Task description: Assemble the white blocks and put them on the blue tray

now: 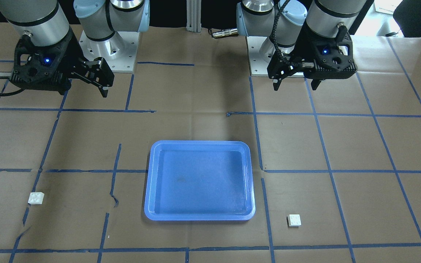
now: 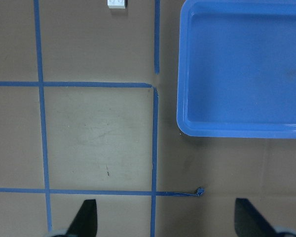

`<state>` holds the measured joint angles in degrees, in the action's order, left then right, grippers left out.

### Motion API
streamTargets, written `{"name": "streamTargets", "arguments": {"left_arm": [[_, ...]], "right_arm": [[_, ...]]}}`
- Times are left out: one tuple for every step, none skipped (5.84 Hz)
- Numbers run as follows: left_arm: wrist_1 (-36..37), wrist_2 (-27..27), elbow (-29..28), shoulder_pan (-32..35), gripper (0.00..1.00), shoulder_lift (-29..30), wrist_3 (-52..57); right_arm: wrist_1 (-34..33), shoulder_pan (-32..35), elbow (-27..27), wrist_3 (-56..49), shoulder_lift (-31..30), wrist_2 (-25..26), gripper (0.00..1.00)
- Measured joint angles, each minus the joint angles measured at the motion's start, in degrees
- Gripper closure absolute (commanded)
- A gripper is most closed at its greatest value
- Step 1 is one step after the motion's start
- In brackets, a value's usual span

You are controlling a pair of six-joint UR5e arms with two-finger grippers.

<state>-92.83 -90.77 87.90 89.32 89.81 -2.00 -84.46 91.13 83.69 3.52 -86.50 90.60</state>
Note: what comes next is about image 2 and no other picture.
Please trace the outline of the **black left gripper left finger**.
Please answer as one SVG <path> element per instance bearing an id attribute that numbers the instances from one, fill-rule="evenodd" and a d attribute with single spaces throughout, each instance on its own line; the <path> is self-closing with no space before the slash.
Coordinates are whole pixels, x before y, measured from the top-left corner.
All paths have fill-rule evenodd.
<path id="1" fill-rule="evenodd" d="M 86 199 L 66 231 L 67 237 L 95 237 L 98 230 L 97 203 Z"/>

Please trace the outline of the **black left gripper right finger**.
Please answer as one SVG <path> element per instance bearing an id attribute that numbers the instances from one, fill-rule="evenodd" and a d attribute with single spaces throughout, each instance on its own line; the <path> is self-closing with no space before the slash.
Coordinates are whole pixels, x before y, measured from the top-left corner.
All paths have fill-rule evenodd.
<path id="1" fill-rule="evenodd" d="M 235 232 L 238 237 L 275 237 L 277 233 L 247 198 L 235 200 Z"/>

